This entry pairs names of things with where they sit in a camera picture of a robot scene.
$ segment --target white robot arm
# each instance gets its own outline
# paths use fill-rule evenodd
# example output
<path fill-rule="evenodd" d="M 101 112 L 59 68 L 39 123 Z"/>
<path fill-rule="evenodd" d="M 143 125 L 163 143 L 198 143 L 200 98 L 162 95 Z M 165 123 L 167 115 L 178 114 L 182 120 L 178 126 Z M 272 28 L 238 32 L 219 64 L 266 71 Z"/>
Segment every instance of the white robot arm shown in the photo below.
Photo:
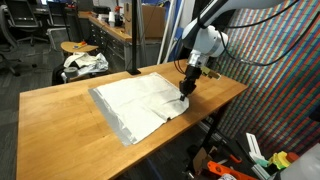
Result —
<path fill-rule="evenodd" d="M 200 68 L 207 63 L 208 58 L 217 57 L 223 52 L 222 39 L 225 44 L 228 42 L 226 34 L 222 33 L 221 38 L 219 32 L 210 25 L 218 16 L 231 9 L 264 9 L 283 1 L 285 0 L 212 0 L 200 16 L 188 24 L 182 34 L 184 47 L 192 51 L 188 58 L 186 77 L 180 81 L 180 100 L 184 100 L 196 88 L 195 81 L 201 75 Z"/>

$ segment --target box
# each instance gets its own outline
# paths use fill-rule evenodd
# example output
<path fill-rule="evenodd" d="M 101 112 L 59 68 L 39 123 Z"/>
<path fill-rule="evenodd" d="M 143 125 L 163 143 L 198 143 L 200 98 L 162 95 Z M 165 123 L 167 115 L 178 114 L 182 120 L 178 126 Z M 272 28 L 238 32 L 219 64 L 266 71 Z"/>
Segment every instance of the box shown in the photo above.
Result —
<path fill-rule="evenodd" d="M 142 5 L 145 38 L 163 37 L 165 26 L 165 8 L 158 6 Z M 125 32 L 132 36 L 132 4 L 124 5 Z"/>

